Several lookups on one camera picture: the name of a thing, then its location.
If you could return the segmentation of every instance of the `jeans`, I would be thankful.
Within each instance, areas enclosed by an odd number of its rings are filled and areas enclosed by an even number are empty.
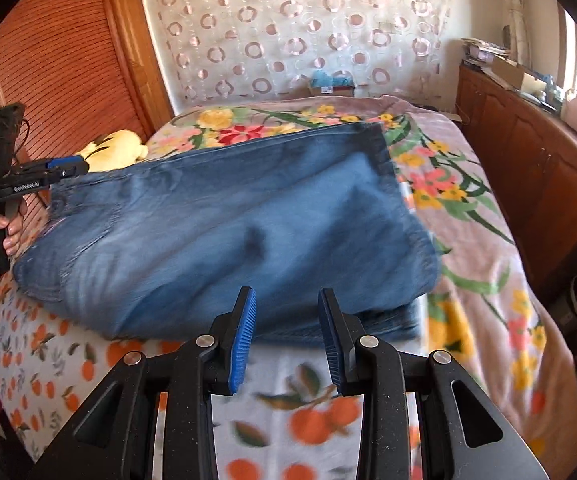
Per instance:
[[[439,270],[380,124],[349,123],[65,180],[13,272],[51,312],[110,337],[198,335],[248,285],[257,335],[313,342],[320,288],[397,338]]]

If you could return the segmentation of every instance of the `silver bolt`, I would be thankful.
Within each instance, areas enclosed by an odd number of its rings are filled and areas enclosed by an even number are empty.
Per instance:
[[[215,344],[215,338],[209,334],[201,335],[195,339],[195,344],[200,348],[208,348],[209,346],[213,346]]]
[[[139,363],[142,360],[142,354],[140,352],[129,352],[128,354],[124,355],[124,364],[128,366],[133,366]]]
[[[374,335],[363,335],[360,337],[360,344],[365,348],[375,348],[379,344],[379,339]]]
[[[447,365],[451,362],[451,354],[444,350],[438,350],[433,353],[433,360],[441,365]]]

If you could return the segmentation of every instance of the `white sheet with orange print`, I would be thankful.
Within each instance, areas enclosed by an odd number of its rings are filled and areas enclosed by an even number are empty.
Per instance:
[[[429,345],[452,351],[552,480],[566,478],[577,464],[573,359],[532,297],[486,176],[449,120],[387,96],[194,108],[153,136],[150,157],[354,120],[385,123],[418,215],[443,247],[442,277],[420,310],[428,319]],[[43,221],[27,230],[25,244]],[[105,340],[51,316],[18,292],[10,275],[0,284],[0,396],[35,459],[127,351],[152,356],[174,348],[156,340]],[[427,344],[419,338],[403,349],[425,354]],[[361,401],[331,399],[332,392],[323,351],[254,345],[241,393],[214,399],[220,478],[354,478]],[[411,434],[415,446],[415,429]],[[160,427],[158,452],[161,443]]]

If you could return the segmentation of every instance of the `stuffed animal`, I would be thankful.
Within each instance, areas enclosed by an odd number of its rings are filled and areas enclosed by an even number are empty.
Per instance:
[[[126,168],[138,160],[144,160],[148,148],[135,132],[120,130],[100,136],[78,153],[89,164],[89,173]]]

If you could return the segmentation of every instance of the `bed sheet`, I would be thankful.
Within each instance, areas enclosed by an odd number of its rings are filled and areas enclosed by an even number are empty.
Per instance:
[[[357,120],[385,124],[392,159],[442,253],[441,279],[421,307],[428,339],[405,349],[451,351],[550,477],[564,479],[577,464],[573,359],[527,285],[477,158],[448,119],[387,96],[194,108],[153,136],[149,158]],[[27,230],[25,244],[43,221]],[[48,314],[17,292],[10,275],[0,283],[0,396],[35,459],[124,353],[154,355],[178,345],[109,342]],[[333,398],[322,351],[254,345],[243,392],[214,401],[220,478],[354,478],[360,408],[361,399]],[[414,408],[411,417],[419,478]]]

